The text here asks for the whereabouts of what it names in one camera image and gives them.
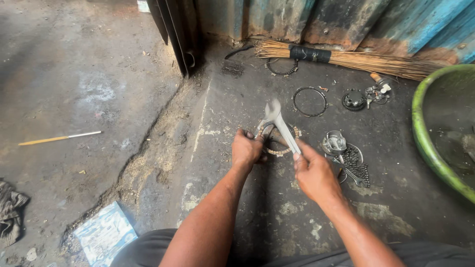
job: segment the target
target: straw broom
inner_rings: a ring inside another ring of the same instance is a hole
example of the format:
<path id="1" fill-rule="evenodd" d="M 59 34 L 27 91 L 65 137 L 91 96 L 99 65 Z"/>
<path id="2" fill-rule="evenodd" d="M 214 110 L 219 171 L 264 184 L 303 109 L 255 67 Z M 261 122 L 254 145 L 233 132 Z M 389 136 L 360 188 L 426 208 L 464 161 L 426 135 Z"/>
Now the straw broom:
<path id="1" fill-rule="evenodd" d="M 443 65 L 414 57 L 395 57 L 361 52 L 328 51 L 315 48 L 296 46 L 277 41 L 258 41 L 257 57 L 289 57 L 332 63 L 344 67 L 380 72 L 401 78 L 422 81 L 427 75 L 443 68 Z"/>

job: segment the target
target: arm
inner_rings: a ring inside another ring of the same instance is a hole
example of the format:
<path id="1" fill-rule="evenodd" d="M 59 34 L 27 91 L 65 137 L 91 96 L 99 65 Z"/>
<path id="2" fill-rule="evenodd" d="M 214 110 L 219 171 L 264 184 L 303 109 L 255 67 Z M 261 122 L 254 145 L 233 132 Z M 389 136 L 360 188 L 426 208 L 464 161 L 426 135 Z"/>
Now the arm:
<path id="1" fill-rule="evenodd" d="M 160 267 L 225 266 L 242 187 L 264 143 L 262 136 L 253 138 L 250 132 L 237 131 L 231 169 L 182 222 Z"/>
<path id="2" fill-rule="evenodd" d="M 355 266 L 405 266 L 354 213 L 342 194 L 328 161 L 297 140 L 302 155 L 294 154 L 295 178 L 302 191 L 322 208 L 337 229 Z"/>

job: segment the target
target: cloth rag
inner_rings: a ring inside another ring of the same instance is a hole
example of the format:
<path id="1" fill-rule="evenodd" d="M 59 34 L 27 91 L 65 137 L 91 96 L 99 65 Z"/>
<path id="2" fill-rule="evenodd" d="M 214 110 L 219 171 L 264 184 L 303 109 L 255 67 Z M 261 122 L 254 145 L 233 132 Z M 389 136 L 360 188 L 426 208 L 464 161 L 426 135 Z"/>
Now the cloth rag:
<path id="1" fill-rule="evenodd" d="M 19 209 L 28 200 L 29 197 L 15 192 L 9 183 L 0 181 L 0 247 L 10 246 L 20 236 Z"/>

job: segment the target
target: green basin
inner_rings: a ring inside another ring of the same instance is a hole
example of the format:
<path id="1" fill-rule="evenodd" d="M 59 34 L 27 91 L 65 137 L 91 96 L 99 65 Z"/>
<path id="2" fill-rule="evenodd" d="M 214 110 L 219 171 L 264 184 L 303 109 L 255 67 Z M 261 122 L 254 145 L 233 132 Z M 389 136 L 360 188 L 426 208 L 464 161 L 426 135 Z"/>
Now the green basin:
<path id="1" fill-rule="evenodd" d="M 412 127 L 430 168 L 475 203 L 475 162 L 461 142 L 475 136 L 475 65 L 448 66 L 426 77 L 412 100 Z"/>

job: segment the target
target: blue metal sheet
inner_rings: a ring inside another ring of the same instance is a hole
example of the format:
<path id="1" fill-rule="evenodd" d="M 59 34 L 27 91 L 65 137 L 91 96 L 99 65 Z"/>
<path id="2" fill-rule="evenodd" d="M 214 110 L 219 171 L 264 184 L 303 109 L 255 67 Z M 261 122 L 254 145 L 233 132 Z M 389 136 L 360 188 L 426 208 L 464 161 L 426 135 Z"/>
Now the blue metal sheet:
<path id="1" fill-rule="evenodd" d="M 475 60 L 475 1 L 437 33 L 419 57 L 468 64 Z"/>
<path id="2" fill-rule="evenodd" d="M 412 56 L 473 0 L 393 0 L 361 43 L 375 52 Z"/>
<path id="3" fill-rule="evenodd" d="M 299 42 L 315 0 L 251 0 L 247 35 Z"/>
<path id="4" fill-rule="evenodd" d="M 320 0 L 305 41 L 355 50 L 390 0 Z"/>
<path id="5" fill-rule="evenodd" d="M 203 32 L 475 60 L 475 0 L 195 0 Z"/>

